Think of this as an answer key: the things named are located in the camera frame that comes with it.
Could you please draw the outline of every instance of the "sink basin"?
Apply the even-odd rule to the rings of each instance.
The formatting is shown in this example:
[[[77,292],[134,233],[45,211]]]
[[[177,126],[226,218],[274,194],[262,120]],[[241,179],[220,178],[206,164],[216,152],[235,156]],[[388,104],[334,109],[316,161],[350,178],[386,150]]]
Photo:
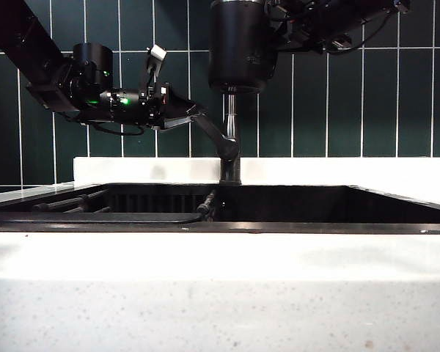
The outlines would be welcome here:
[[[209,194],[215,196],[209,212],[200,215],[198,207]],[[321,232],[344,227],[346,232],[362,231],[370,224],[394,232],[394,226],[383,225],[418,224],[423,232],[440,231],[440,226],[426,226],[440,225],[440,205],[348,186],[108,184],[1,203],[0,229],[10,224],[124,224],[138,225],[139,230],[141,226],[154,230],[156,225],[159,230],[210,226],[251,232],[284,227],[288,232],[298,224]]]

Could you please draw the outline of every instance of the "black cylinder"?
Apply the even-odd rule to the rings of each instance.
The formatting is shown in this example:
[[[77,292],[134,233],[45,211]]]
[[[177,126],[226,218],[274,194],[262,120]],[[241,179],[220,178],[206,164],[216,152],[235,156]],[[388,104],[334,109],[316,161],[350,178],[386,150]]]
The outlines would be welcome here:
[[[95,80],[100,92],[112,88],[112,50],[97,43],[81,43],[73,47],[73,58],[80,64],[95,64]]]
[[[263,0],[215,0],[210,20],[210,87],[227,94],[261,92],[274,74]]]

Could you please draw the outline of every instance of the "white grout line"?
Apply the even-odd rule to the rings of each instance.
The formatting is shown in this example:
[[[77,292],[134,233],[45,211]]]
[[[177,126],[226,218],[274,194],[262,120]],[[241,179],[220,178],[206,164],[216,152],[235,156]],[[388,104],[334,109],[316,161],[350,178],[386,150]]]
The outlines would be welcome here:
[[[396,158],[399,157],[399,97],[400,97],[400,50],[401,13],[397,14],[397,80],[396,80]]]
[[[113,50],[112,51],[114,54],[118,54],[118,53],[122,53],[122,54],[137,54],[137,53],[147,53],[146,50]],[[168,53],[208,53],[209,50],[205,49],[205,50],[166,50],[166,52]],[[73,51],[62,51],[63,54],[72,54]],[[3,51],[0,51],[0,55],[5,55],[5,53]]]
[[[120,0],[117,0],[117,32],[118,32],[118,46],[119,46],[119,85],[122,88],[122,35],[121,35],[121,13]],[[124,125],[120,126],[120,133],[124,133]],[[120,137],[120,156],[124,158],[124,136]]]
[[[83,33],[84,42],[88,41],[88,31],[87,31],[87,0],[83,0]],[[87,125],[87,156],[91,156],[91,149],[89,143],[89,126]]]
[[[152,0],[152,24],[153,24],[153,46],[156,44],[155,36],[155,0]],[[155,131],[155,158],[158,157],[158,131]]]
[[[54,185],[23,185],[23,187],[44,187],[44,186],[54,186]],[[21,185],[0,185],[0,187],[21,187]]]
[[[436,5],[437,1],[433,0],[433,24],[432,24],[432,106],[431,106],[431,118],[430,118],[430,157],[433,158],[434,148],[434,129],[435,129],[435,36],[436,36]]]
[[[56,114],[52,113],[52,154],[54,157],[54,185],[57,184]]]
[[[20,182],[21,189],[23,189],[23,132],[21,126],[21,77],[20,70],[16,69],[16,80],[18,85],[18,130],[19,130],[19,141],[20,141]]]
[[[295,152],[295,54],[292,54],[292,122],[290,129],[290,157],[293,158]]]
[[[397,46],[381,46],[381,47],[375,47],[375,48],[370,48],[367,47],[365,48],[365,50],[432,50],[432,49],[437,49],[440,50],[440,46],[401,46],[401,47],[397,47]],[[113,53],[118,54],[123,53],[123,54],[130,54],[130,53],[146,53],[146,50],[113,50]],[[204,49],[204,50],[167,50],[168,53],[187,53],[187,52],[191,52],[191,53],[208,53],[209,50],[208,49]],[[71,54],[72,51],[63,51],[63,54]],[[3,51],[0,51],[0,55],[5,55],[5,53]]]
[[[222,115],[221,115],[221,121],[225,123],[225,94],[221,95],[221,101],[222,101]]]
[[[54,27],[52,24],[52,0],[49,0],[49,23],[50,23],[50,36],[54,35]],[[52,155],[54,158],[54,185],[57,184],[57,148],[56,148],[56,114],[52,113]]]
[[[188,8],[188,98],[191,99],[191,11],[190,2],[187,0]],[[189,158],[192,158],[192,124],[189,124]]]
[[[259,93],[257,94],[257,157],[260,157],[260,140],[259,140],[259,118],[260,118],[260,112],[259,112]]]
[[[362,26],[362,38],[365,38],[365,25]],[[364,157],[364,108],[365,108],[365,44],[362,46],[362,96],[360,117],[360,158]]]
[[[326,157],[329,157],[329,54],[326,54]]]

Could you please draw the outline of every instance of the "black sink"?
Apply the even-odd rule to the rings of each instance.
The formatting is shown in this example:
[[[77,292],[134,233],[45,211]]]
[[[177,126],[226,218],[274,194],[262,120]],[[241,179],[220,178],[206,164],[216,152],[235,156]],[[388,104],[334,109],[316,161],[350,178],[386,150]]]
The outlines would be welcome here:
[[[199,205],[209,194],[214,196],[209,211],[200,213]],[[318,225],[327,224],[326,231],[333,232],[371,224],[391,232],[394,226],[382,225],[419,224],[425,229],[427,224],[440,224],[440,205],[348,186],[108,184],[2,203],[0,226],[4,224],[67,224],[72,228],[77,224],[124,224],[139,229],[150,225],[150,230],[155,225],[170,230],[169,225],[180,229],[189,224],[182,227],[185,230],[214,224],[220,229],[228,224],[229,229],[252,232],[266,227],[287,230],[297,224],[320,232],[323,228]]]

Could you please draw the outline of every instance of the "dark green tile wall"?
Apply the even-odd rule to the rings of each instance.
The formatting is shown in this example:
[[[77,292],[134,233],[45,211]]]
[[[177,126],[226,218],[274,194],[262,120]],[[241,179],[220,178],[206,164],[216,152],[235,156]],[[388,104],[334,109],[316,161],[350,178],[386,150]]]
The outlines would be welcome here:
[[[146,48],[167,48],[160,79],[221,124],[223,97],[208,87],[209,1],[27,3],[63,51],[85,38],[113,49],[115,86],[137,87]],[[362,40],[361,29],[351,34]],[[54,118],[19,77],[0,51],[0,190],[72,180],[76,156],[215,156],[195,125],[121,138]],[[363,51],[280,55],[266,91],[238,97],[238,116],[243,156],[440,157],[440,0],[413,1]]]

